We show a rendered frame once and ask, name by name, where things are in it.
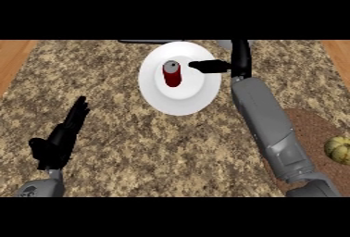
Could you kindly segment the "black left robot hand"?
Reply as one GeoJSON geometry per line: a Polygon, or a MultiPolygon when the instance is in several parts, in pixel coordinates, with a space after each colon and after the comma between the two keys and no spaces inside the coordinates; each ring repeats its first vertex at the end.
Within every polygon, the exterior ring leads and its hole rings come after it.
{"type": "Polygon", "coordinates": [[[56,125],[49,137],[28,140],[33,157],[39,160],[39,170],[65,167],[89,111],[86,97],[80,96],[65,121],[56,125]]]}

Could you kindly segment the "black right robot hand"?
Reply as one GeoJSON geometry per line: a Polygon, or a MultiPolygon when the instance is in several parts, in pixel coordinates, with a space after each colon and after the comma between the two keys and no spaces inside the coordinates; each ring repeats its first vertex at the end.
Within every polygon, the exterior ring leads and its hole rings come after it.
{"type": "Polygon", "coordinates": [[[231,39],[231,62],[220,59],[191,61],[189,67],[203,73],[225,73],[232,77],[251,77],[251,52],[248,40],[231,39]]]}

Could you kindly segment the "white round plate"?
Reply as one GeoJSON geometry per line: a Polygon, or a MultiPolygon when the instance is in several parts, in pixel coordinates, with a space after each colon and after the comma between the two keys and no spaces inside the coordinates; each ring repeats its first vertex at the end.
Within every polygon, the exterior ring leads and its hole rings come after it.
{"type": "Polygon", "coordinates": [[[216,98],[222,74],[204,74],[189,67],[214,60],[198,44],[172,42],[147,56],[139,69],[139,90],[148,104],[164,114],[186,116],[204,109],[216,98]]]}

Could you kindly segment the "red can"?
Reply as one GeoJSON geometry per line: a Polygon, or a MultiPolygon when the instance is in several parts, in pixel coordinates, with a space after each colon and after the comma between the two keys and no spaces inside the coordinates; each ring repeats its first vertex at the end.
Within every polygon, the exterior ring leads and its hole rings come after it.
{"type": "Polygon", "coordinates": [[[163,76],[166,80],[166,84],[170,87],[178,87],[182,83],[182,75],[180,75],[180,65],[176,61],[169,60],[163,65],[163,76]]]}

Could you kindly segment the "brown round placemat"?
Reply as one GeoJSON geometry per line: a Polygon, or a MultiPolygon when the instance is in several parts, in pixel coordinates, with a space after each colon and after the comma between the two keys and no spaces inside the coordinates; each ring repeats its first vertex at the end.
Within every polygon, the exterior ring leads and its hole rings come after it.
{"type": "Polygon", "coordinates": [[[336,136],[344,136],[343,130],[315,112],[290,108],[285,113],[316,170],[328,176],[341,195],[350,196],[350,166],[337,163],[324,151],[327,141],[336,136]]]}

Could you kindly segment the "green yellow squash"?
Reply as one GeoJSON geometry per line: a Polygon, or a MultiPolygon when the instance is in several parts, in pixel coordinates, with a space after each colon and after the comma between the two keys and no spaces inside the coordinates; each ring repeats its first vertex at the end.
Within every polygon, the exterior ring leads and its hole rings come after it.
{"type": "Polygon", "coordinates": [[[350,166],[350,139],[337,136],[331,138],[324,146],[327,156],[340,164],[350,166]]]}

